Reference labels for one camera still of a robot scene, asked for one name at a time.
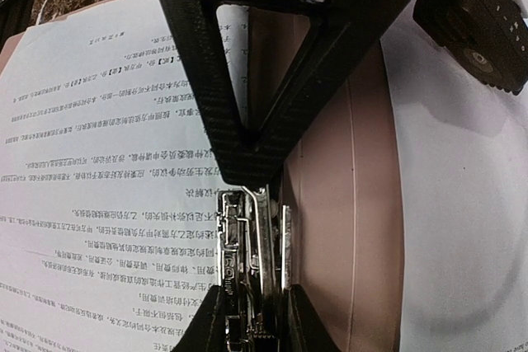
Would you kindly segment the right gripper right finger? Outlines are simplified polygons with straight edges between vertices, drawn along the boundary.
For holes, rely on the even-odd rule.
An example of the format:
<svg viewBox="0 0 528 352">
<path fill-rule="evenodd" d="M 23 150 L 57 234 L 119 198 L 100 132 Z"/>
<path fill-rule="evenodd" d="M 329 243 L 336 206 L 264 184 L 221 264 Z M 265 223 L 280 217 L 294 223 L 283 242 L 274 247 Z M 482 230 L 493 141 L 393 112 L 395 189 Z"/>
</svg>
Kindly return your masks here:
<svg viewBox="0 0 528 352">
<path fill-rule="evenodd" d="M 299 284 L 292 285 L 288 292 L 287 324 L 288 351 L 339 351 L 308 294 Z"/>
</svg>

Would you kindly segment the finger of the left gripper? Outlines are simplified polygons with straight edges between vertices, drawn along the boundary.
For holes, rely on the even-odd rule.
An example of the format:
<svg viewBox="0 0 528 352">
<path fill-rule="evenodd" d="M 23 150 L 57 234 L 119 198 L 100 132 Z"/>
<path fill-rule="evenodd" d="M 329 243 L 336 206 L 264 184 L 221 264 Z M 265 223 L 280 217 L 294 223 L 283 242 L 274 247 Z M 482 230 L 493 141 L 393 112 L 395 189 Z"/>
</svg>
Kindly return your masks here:
<svg viewBox="0 0 528 352">
<path fill-rule="evenodd" d="M 416 0 L 412 17 L 481 83 L 514 96 L 527 84 L 527 26 L 513 0 Z"/>
<path fill-rule="evenodd" d="M 159 0 L 223 180 L 262 186 L 409 0 Z M 250 7 L 247 121 L 217 11 Z"/>
</svg>

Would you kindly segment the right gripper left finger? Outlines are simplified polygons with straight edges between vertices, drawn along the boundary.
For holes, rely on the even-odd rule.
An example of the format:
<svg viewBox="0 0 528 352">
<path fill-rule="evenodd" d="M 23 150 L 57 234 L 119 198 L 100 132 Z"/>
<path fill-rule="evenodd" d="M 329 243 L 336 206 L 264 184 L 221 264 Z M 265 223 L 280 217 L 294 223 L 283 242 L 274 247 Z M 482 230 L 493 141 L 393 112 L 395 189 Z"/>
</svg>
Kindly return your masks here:
<svg viewBox="0 0 528 352">
<path fill-rule="evenodd" d="M 224 291 L 212 286 L 172 352 L 226 351 Z"/>
</svg>

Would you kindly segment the tan folder metal clip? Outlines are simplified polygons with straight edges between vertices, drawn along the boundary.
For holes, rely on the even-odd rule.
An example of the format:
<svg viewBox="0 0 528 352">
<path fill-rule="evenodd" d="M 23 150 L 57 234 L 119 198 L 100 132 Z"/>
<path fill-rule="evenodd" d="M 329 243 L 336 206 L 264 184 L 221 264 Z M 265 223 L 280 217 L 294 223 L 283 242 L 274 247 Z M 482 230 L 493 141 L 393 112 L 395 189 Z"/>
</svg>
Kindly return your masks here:
<svg viewBox="0 0 528 352">
<path fill-rule="evenodd" d="M 272 199 L 267 187 L 222 190 L 217 224 L 226 350 L 284 350 L 292 272 L 290 207 Z"/>
</svg>

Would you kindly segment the printed paper sheet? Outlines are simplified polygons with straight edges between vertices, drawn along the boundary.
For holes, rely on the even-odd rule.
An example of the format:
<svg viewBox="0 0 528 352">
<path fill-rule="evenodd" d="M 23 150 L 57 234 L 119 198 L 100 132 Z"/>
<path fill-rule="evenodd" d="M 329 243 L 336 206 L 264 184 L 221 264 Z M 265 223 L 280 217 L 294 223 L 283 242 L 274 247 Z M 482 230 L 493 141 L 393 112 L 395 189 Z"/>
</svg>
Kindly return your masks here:
<svg viewBox="0 0 528 352">
<path fill-rule="evenodd" d="M 403 14 L 382 39 L 403 194 L 404 351 L 527 348 L 527 96 Z"/>
<path fill-rule="evenodd" d="M 1 53 L 1 348 L 169 351 L 217 279 L 224 188 L 158 0 Z"/>
</svg>

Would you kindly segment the tan brown folder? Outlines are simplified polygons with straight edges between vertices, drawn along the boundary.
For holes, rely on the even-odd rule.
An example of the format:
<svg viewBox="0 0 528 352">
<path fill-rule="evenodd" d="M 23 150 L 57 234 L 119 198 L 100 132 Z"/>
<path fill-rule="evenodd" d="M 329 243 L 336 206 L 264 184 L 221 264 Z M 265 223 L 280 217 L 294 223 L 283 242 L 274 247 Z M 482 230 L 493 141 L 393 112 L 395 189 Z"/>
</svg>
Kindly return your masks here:
<svg viewBox="0 0 528 352">
<path fill-rule="evenodd" d="M 343 351 L 401 348 L 401 171 L 382 43 L 328 102 L 285 165 L 294 277 Z"/>
</svg>

